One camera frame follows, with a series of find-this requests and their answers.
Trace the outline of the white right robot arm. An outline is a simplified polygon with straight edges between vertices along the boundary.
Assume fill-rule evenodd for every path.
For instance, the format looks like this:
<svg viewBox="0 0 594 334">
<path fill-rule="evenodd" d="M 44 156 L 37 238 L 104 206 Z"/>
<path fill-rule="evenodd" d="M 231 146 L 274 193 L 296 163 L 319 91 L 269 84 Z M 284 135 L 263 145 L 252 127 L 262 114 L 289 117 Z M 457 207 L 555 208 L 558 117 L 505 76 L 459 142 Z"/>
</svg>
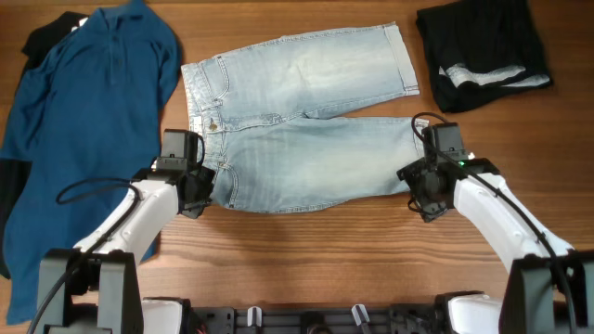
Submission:
<svg viewBox="0 0 594 334">
<path fill-rule="evenodd" d="M 430 222 L 449 210 L 468 219 L 504 264 L 503 299 L 481 291 L 435 301 L 443 333 L 590 333 L 593 253 L 554 235 L 511 193 L 487 159 L 421 158 L 397 173 L 410 188 L 413 211 Z"/>
</svg>

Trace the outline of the light blue denim shorts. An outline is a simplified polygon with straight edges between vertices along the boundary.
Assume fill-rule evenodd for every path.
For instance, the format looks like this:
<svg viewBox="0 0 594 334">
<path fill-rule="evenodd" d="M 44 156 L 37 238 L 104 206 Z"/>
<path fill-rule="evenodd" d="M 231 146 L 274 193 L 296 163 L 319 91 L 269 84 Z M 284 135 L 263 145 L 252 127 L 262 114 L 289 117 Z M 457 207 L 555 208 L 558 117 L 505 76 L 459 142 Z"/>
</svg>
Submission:
<svg viewBox="0 0 594 334">
<path fill-rule="evenodd" d="M 407 190 L 424 121 L 358 111 L 419 93 L 397 25 L 283 36 L 181 68 L 212 200 L 244 212 L 314 212 Z"/>
</svg>

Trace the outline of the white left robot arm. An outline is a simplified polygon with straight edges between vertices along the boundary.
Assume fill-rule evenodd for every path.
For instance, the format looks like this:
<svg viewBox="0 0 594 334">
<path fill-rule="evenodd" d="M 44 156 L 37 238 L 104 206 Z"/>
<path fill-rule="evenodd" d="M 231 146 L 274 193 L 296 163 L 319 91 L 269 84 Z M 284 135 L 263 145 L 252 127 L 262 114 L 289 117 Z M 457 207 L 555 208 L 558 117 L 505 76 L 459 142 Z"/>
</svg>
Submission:
<svg viewBox="0 0 594 334">
<path fill-rule="evenodd" d="M 186 161 L 140 170 L 118 207 L 72 249 L 41 262 L 31 333 L 201 333 L 191 303 L 140 296 L 136 269 L 162 228 L 178 214 L 196 219 L 210 203 L 215 172 Z"/>
</svg>

